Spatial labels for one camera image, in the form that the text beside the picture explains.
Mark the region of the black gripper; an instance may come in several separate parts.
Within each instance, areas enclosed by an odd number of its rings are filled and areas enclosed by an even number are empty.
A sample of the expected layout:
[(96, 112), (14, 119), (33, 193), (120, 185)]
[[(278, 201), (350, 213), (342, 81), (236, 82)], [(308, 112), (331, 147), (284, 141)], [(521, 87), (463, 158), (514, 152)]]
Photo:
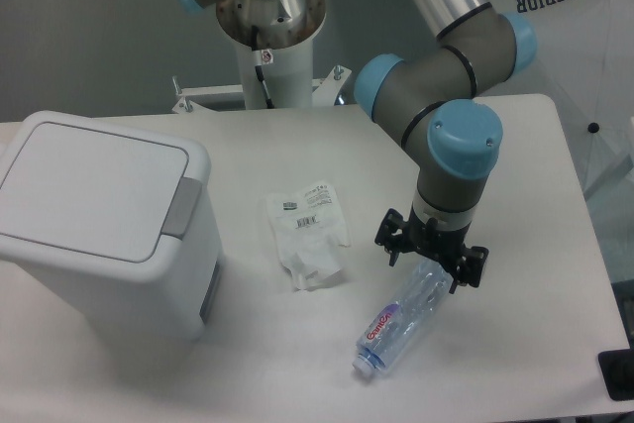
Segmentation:
[(470, 224), (444, 231), (436, 219), (424, 223), (411, 212), (407, 222), (390, 208), (380, 222), (374, 242), (389, 254), (389, 264), (396, 264), (401, 254), (416, 253), (449, 269), (453, 279), (449, 292), (455, 293), (459, 286), (479, 288), (489, 256), (486, 247), (465, 246), (469, 227)]

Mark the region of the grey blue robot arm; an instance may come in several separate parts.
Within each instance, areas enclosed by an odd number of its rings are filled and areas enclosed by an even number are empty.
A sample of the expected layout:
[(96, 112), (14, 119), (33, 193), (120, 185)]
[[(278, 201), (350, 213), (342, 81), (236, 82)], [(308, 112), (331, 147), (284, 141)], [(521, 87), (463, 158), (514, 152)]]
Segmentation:
[[(249, 109), (313, 102), (312, 40), (325, 0), (179, 0), (213, 8), (236, 47)], [(488, 251), (468, 247), (467, 231), (499, 155), (498, 116), (479, 94), (524, 69), (535, 33), (522, 16), (488, 0), (414, 0), (439, 49), (408, 62), (382, 54), (358, 73), (357, 103), (418, 165), (410, 213), (385, 214), (375, 237), (392, 258), (416, 253), (437, 262), (454, 286), (478, 286)]]

